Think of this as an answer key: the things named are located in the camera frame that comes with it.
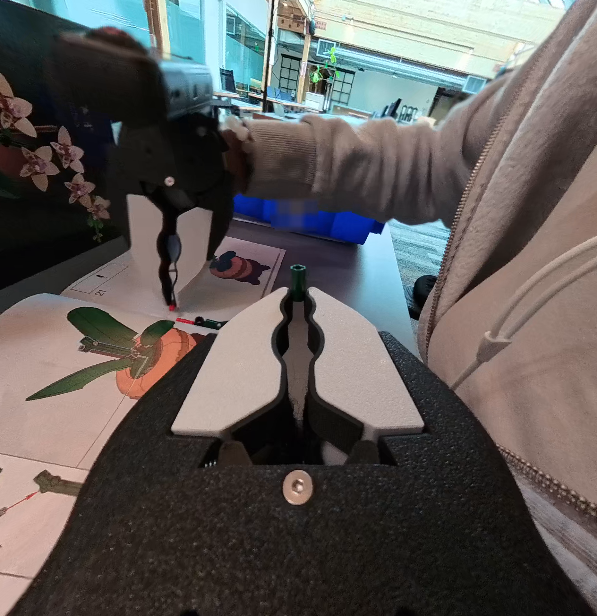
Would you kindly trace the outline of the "person's right hand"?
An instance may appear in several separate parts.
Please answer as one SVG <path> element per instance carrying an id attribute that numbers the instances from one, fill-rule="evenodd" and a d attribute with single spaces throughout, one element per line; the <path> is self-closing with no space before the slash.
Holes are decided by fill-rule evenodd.
<path id="1" fill-rule="evenodd" d="M 225 167 L 233 180 L 235 194 L 245 194 L 250 184 L 253 172 L 253 143 L 248 137 L 241 139 L 230 130 L 223 131 L 222 137 L 226 144 L 224 152 Z"/>

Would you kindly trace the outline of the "person's right forearm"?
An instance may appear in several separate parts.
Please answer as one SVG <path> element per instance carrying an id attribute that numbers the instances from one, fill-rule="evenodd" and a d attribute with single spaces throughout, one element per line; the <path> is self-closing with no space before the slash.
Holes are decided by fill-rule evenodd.
<path id="1" fill-rule="evenodd" d="M 311 115 L 299 122 L 246 122 L 237 190 L 408 225 L 452 226 L 486 140 L 477 113 L 458 109 L 440 127 L 390 119 L 352 127 Z"/>

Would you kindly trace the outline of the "row of black office chairs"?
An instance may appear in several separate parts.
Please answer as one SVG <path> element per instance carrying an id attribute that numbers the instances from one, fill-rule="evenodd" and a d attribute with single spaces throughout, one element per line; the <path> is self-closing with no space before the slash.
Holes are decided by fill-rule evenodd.
<path id="1" fill-rule="evenodd" d="M 402 99 L 398 98 L 386 105 L 379 113 L 373 114 L 373 119 L 392 118 L 397 124 L 412 124 L 420 117 L 417 107 L 402 104 Z"/>

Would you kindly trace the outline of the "green potted plant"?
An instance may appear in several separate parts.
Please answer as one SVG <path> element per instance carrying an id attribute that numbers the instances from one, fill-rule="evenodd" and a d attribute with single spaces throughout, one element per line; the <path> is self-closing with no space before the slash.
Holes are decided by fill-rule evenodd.
<path id="1" fill-rule="evenodd" d="M 337 44 L 323 48 L 323 55 L 317 56 L 320 62 L 311 63 L 307 68 L 307 90 L 312 94 L 328 96 L 333 89 L 334 82 L 339 76 L 337 69 Z"/>

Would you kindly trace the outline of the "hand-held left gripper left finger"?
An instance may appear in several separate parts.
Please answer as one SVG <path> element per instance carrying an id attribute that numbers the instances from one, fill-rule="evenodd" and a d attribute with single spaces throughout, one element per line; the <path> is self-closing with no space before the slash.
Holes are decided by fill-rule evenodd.
<path id="1" fill-rule="evenodd" d="M 230 437 L 282 394 L 282 356 L 276 335 L 287 323 L 281 287 L 245 308 L 224 327 L 173 422 L 174 435 Z"/>

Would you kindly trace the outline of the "person's beige zip hoodie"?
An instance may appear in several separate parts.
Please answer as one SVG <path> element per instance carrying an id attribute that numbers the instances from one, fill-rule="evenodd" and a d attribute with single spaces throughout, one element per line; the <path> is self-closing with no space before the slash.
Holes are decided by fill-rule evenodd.
<path id="1" fill-rule="evenodd" d="M 597 235 L 597 1 L 455 110 L 486 124 L 421 318 L 448 384 L 516 290 Z M 539 283 L 503 329 L 597 248 Z M 556 295 L 456 390 L 498 446 L 541 537 L 597 615 L 597 269 Z"/>

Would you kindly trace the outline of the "thin black pole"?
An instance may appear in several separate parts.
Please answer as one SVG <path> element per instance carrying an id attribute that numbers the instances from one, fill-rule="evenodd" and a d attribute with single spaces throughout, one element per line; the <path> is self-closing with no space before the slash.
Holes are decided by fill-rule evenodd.
<path id="1" fill-rule="evenodd" d="M 270 74 L 271 74 L 271 55 L 272 55 L 272 46 L 274 42 L 273 39 L 274 39 L 274 22 L 276 19 L 276 8 L 277 8 L 277 1 L 268 1 L 267 31 L 266 31 L 266 40 L 265 40 L 263 77 L 262 77 L 262 84 L 261 84 L 261 95 L 262 95 L 261 113 L 262 114 L 267 112 L 267 107 L 268 107 L 267 88 L 269 86 Z"/>

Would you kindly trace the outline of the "blue plastic bin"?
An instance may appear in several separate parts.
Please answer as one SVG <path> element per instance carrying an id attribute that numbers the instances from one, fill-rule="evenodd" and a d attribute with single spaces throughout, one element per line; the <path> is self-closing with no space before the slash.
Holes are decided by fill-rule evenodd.
<path id="1" fill-rule="evenodd" d="M 272 228 L 340 242 L 364 244 L 371 234 L 381 234 L 384 224 L 352 212 L 329 212 L 302 200 L 269 200 L 234 196 L 237 215 L 269 224 Z"/>

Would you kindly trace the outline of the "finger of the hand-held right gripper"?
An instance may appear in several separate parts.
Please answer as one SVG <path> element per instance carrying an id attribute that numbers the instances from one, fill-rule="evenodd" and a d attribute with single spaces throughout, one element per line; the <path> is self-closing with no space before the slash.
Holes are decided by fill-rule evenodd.
<path id="1" fill-rule="evenodd" d="M 164 305 L 174 302 L 171 290 L 171 240 L 176 216 L 160 210 L 147 196 L 128 194 L 126 207 L 130 231 L 130 255 L 139 286 L 154 292 Z"/>
<path id="2" fill-rule="evenodd" d="M 171 240 L 170 280 L 177 309 L 183 308 L 187 295 L 206 264 L 212 212 L 196 207 L 179 215 Z"/>

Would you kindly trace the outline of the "black orchid set box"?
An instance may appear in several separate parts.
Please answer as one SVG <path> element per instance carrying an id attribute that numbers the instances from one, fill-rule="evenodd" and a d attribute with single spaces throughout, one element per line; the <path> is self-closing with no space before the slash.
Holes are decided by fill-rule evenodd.
<path id="1" fill-rule="evenodd" d="M 0 290 L 121 237 L 106 182 L 118 125 L 48 83 L 55 38 L 86 28 L 42 5 L 0 1 Z"/>

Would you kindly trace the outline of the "open building instruction booklet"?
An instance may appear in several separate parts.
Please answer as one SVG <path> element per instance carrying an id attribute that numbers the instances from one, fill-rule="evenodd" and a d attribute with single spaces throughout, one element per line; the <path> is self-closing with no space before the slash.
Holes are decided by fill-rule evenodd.
<path id="1" fill-rule="evenodd" d="M 171 315 L 130 253 L 0 315 L 0 615 L 38 574 L 111 433 L 208 334 L 268 295 L 286 251 L 225 238 Z"/>

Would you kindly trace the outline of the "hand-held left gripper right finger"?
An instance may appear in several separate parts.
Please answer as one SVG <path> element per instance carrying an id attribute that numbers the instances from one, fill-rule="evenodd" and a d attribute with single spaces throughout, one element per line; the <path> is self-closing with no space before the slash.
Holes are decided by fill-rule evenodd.
<path id="1" fill-rule="evenodd" d="M 305 412 L 320 439 L 419 434 L 424 421 L 376 327 L 310 287 L 312 362 Z"/>

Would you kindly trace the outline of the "white hoodie drawstring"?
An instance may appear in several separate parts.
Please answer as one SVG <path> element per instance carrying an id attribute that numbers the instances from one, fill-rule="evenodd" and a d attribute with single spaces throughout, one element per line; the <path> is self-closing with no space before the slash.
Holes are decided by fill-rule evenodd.
<path id="1" fill-rule="evenodd" d="M 490 362 L 502 350 L 506 349 L 512 342 L 513 336 L 525 326 L 525 324 L 539 312 L 542 307 L 550 302 L 557 294 L 573 285 L 576 281 L 585 277 L 587 274 L 597 269 L 597 255 L 589 259 L 579 267 L 567 273 L 566 276 L 554 282 L 549 288 L 533 302 L 527 306 L 519 315 L 517 320 L 507 329 L 503 329 L 508 318 L 514 312 L 518 304 L 542 281 L 549 278 L 557 270 L 567 266 L 586 253 L 597 248 L 597 235 L 586 241 L 573 246 L 557 258 L 552 259 L 527 281 L 521 285 L 505 304 L 503 311 L 494 321 L 492 327 L 483 333 L 480 343 L 472 361 L 458 374 L 453 383 L 449 386 L 450 390 L 456 391 L 481 365 Z"/>

